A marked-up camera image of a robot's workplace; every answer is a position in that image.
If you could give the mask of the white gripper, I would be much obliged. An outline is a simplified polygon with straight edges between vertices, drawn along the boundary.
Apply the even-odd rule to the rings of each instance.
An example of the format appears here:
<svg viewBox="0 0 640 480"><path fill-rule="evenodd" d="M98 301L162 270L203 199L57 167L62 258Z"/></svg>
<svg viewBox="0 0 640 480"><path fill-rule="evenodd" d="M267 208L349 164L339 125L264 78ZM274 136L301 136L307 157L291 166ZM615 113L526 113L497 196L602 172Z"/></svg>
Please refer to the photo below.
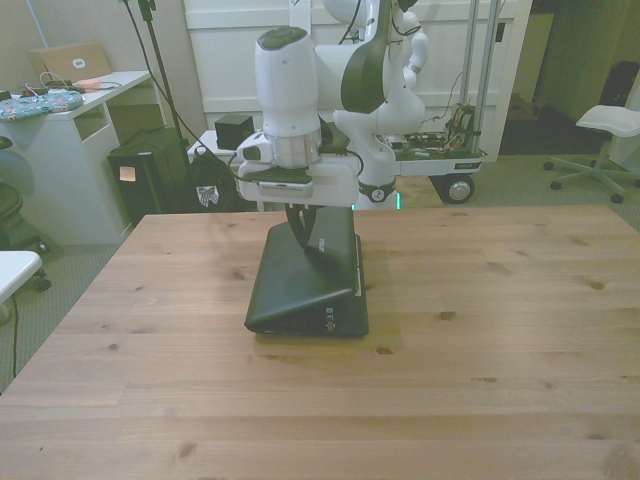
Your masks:
<svg viewBox="0 0 640 480"><path fill-rule="evenodd" d="M238 175L240 193L245 199L286 204L287 222L302 249L309 244L316 206L351 207L359 195L356 171L341 161L320 160L294 169L244 161Z"/></svg>

